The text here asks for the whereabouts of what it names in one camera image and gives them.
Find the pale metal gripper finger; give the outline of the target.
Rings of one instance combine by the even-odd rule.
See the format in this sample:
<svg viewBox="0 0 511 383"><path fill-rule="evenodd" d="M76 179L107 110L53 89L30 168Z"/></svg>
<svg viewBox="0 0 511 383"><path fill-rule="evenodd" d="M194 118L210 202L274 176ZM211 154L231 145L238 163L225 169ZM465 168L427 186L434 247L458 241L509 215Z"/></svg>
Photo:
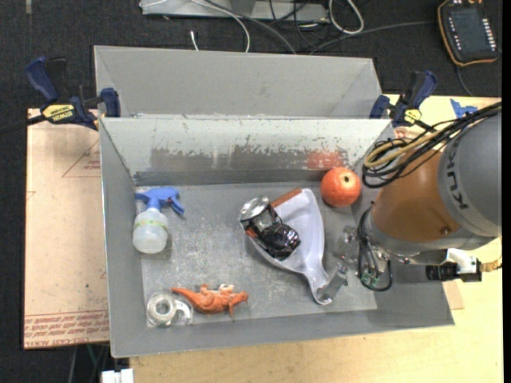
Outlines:
<svg viewBox="0 0 511 383"><path fill-rule="evenodd" d="M321 305L330 304L339 290L348 285L348 269L342 263L338 263L328 280L317 290L317 302Z"/></svg>
<svg viewBox="0 0 511 383"><path fill-rule="evenodd" d="M353 226L343 228L343 243L341 245L341 256L347 263L358 262L358 231Z"/></svg>

